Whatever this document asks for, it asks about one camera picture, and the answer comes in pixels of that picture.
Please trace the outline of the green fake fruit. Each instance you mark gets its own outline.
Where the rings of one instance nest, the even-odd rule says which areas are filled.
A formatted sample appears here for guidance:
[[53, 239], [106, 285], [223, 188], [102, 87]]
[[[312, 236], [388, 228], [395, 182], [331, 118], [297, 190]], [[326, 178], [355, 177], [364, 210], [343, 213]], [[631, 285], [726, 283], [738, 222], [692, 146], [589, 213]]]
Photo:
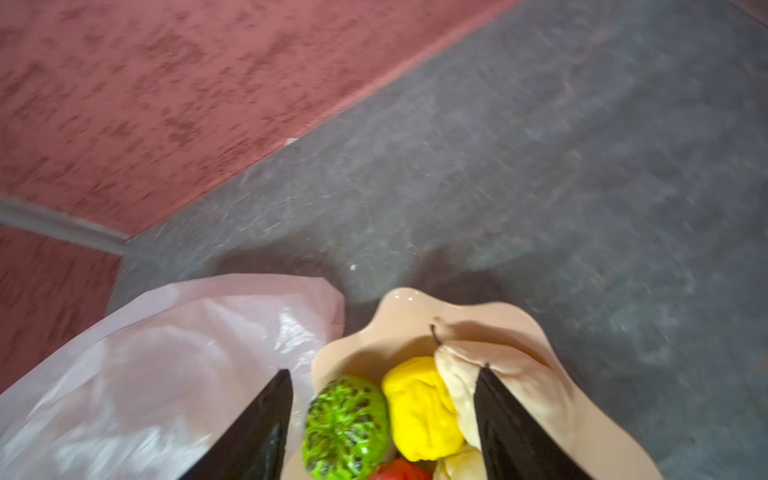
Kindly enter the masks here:
[[343, 375], [311, 401], [301, 444], [302, 462], [314, 479], [366, 479], [390, 448], [387, 401], [378, 386]]

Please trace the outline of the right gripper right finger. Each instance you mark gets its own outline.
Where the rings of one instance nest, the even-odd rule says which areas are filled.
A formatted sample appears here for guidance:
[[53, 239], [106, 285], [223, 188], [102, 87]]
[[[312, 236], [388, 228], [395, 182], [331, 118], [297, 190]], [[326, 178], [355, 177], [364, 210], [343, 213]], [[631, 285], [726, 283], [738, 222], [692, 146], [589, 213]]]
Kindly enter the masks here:
[[474, 406], [490, 479], [588, 479], [489, 366], [476, 381]]

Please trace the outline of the yellow fake lemon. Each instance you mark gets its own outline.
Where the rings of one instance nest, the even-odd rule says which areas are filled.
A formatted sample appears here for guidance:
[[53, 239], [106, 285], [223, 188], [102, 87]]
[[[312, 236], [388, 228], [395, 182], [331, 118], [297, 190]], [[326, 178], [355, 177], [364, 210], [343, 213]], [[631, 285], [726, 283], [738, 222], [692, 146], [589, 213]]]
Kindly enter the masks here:
[[436, 461], [465, 444], [457, 411], [431, 356], [412, 358], [382, 380], [393, 442], [409, 461]]

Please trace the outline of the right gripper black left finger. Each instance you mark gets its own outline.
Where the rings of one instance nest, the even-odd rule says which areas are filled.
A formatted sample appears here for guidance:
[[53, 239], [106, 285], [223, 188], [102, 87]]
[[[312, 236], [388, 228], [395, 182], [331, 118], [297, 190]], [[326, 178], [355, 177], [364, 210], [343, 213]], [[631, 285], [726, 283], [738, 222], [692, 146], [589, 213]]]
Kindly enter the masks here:
[[290, 372], [281, 369], [181, 480], [278, 479], [292, 404]]

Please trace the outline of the pink scalloped bowl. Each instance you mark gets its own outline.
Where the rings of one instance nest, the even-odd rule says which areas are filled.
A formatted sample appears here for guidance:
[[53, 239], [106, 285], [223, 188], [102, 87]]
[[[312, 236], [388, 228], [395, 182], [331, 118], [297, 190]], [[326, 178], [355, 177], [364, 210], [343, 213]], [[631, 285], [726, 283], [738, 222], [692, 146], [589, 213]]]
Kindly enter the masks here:
[[311, 370], [313, 387], [320, 391], [343, 374], [378, 383], [395, 366], [432, 354], [435, 336], [508, 345], [550, 367], [572, 399], [569, 454], [592, 478], [661, 478], [643, 447], [570, 378], [541, 325], [507, 303], [461, 306], [413, 288], [394, 289], [382, 298], [368, 326], [320, 350]]

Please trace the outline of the pink plastic bag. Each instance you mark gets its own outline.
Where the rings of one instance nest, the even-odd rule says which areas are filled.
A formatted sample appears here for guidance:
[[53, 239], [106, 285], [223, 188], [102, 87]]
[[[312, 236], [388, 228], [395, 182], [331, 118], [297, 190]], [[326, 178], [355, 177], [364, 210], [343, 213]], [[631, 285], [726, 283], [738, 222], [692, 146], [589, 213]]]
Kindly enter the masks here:
[[343, 295], [317, 277], [228, 274], [148, 291], [2, 394], [1, 475], [176, 479], [281, 369], [293, 453], [312, 361], [343, 322]]

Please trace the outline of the beige fake fruit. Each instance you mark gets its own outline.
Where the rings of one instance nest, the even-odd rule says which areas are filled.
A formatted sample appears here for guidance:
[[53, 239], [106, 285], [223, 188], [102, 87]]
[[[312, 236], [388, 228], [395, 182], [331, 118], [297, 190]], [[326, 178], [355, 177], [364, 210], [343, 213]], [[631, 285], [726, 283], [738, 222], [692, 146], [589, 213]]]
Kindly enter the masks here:
[[483, 454], [465, 445], [459, 452], [437, 461], [434, 480], [487, 480]]

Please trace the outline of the red fake strawberry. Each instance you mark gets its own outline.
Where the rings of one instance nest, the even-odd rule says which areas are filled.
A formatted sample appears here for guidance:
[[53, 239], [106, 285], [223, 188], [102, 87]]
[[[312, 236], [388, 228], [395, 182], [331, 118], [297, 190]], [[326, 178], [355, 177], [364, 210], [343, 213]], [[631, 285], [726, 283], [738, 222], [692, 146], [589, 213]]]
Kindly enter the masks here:
[[369, 480], [432, 480], [431, 472], [404, 459], [382, 463], [368, 477]]

